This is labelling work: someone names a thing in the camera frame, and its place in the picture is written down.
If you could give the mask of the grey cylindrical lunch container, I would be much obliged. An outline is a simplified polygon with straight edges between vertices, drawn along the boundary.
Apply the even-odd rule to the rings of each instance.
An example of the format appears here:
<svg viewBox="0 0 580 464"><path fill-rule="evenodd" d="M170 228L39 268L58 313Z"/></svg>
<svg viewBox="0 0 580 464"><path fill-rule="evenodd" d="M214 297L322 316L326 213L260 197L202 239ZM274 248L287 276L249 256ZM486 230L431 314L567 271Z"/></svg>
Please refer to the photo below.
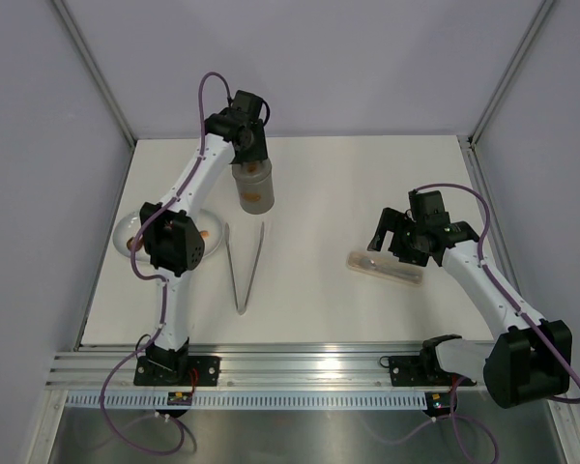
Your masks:
<svg viewBox="0 0 580 464"><path fill-rule="evenodd" d="M263 182L249 184L235 180L240 206L251 215L269 212L275 204L272 174Z"/></svg>

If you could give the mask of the steel serving tongs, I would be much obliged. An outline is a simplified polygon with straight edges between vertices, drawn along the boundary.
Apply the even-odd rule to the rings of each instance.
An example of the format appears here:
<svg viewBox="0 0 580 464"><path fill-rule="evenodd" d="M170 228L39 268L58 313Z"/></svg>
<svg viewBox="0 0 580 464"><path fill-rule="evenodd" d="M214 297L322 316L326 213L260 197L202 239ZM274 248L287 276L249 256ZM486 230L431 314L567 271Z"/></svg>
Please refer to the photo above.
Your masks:
<svg viewBox="0 0 580 464"><path fill-rule="evenodd" d="M251 300L265 237L266 225L264 221L261 221L258 224L255 242L249 250L250 256L240 252L239 261L236 261L230 224L223 224L222 239L229 267L232 298L236 313L239 316L246 314Z"/></svg>

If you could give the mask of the grey lid with leather strap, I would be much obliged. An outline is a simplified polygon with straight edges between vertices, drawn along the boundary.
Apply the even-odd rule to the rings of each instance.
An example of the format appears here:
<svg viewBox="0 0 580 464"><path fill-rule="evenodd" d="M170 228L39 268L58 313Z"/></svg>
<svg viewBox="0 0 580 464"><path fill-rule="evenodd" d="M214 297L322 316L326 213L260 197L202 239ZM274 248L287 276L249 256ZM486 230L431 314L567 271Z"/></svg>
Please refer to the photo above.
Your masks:
<svg viewBox="0 0 580 464"><path fill-rule="evenodd" d="M249 184L263 182L272 174L272 164L268 159L235 163L232 176L235 180Z"/></svg>

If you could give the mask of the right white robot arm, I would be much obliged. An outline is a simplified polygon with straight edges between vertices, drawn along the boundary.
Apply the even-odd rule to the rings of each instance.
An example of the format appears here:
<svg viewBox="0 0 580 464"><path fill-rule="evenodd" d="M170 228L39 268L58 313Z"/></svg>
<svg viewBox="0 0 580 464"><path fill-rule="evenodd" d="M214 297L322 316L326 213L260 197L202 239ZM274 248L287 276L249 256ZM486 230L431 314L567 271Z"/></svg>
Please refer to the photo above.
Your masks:
<svg viewBox="0 0 580 464"><path fill-rule="evenodd" d="M386 248L404 264L434 261L464 290L494 342L482 346L457 334L427 339L419 353L421 376L441 384L465 377L481 383L504 409L540 399L563 399L573 378L572 334L565 322L548 321L490 266L485 235L454 222L438 185L409 193L410 209L383 209L368 250Z"/></svg>

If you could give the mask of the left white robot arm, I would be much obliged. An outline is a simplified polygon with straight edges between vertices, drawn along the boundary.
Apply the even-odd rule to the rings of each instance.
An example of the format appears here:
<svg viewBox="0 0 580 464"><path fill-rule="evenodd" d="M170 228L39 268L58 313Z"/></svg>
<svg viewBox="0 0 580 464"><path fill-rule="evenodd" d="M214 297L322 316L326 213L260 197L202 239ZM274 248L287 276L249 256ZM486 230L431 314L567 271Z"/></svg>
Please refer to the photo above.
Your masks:
<svg viewBox="0 0 580 464"><path fill-rule="evenodd" d="M204 256L196 219L209 192L230 167L246 213L262 215L275 204L265 135L270 113L263 98L237 91L227 107L203 120L204 135L172 189L160 202L146 202L140 208L141 229L135 239L143 242L156 270L161 301L159 327L144 358L169 385L180 384L189 375L189 336L187 324L180 320L185 312L179 308L176 290L189 281Z"/></svg>

